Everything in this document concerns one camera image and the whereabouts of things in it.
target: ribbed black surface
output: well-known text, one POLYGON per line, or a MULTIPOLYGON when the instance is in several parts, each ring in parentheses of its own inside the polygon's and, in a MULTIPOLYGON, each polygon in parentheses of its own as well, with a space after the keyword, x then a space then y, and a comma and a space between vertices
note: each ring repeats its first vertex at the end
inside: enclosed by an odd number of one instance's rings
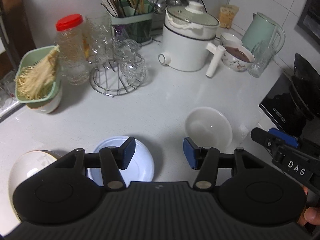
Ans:
POLYGON ((8 240, 305 240, 298 225, 259 228, 241 223, 209 193, 186 182, 132 182, 106 195, 89 216, 59 227, 19 225, 8 240))

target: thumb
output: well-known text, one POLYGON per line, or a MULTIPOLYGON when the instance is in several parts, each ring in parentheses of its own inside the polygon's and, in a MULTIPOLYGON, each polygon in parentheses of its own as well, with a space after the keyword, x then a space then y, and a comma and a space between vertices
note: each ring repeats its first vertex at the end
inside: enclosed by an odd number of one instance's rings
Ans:
POLYGON ((310 224, 320 225, 320 210, 318 208, 310 207, 304 213, 304 218, 310 224))

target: plastic bag of food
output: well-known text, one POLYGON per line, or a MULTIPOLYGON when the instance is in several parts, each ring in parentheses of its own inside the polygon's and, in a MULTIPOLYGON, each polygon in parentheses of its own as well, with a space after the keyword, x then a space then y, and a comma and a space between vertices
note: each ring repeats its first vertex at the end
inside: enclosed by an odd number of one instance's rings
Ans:
POLYGON ((222 5, 219 12, 219 21, 222 28, 231 28, 232 21, 239 11, 239 7, 235 5, 222 5))

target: light blue plate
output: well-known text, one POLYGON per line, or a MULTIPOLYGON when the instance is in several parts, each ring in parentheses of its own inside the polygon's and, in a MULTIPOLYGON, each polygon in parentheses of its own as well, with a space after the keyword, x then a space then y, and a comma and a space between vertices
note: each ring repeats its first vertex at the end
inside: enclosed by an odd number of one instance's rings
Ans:
MULTIPOLYGON (((102 148, 108 146, 121 146, 129 137, 115 136, 101 142, 93 152, 99 152, 102 148)), ((131 181, 152 181, 155 171, 153 158, 151 153, 140 141, 136 139, 136 151, 126 170, 120 170, 126 186, 128 187, 131 181)), ((88 177, 99 186, 103 186, 102 175, 100 168, 88 168, 88 177)))

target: green electric kettle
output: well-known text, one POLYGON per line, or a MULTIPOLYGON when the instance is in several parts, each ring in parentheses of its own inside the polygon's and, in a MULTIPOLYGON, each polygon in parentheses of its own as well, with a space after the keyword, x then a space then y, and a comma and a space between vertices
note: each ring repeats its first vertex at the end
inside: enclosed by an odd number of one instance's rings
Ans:
POLYGON ((284 45, 285 34, 278 23, 262 13, 257 13, 241 41, 249 51, 252 51, 257 43, 267 41, 273 45, 277 54, 284 45), (274 44, 276 34, 280 37, 278 44, 274 44))

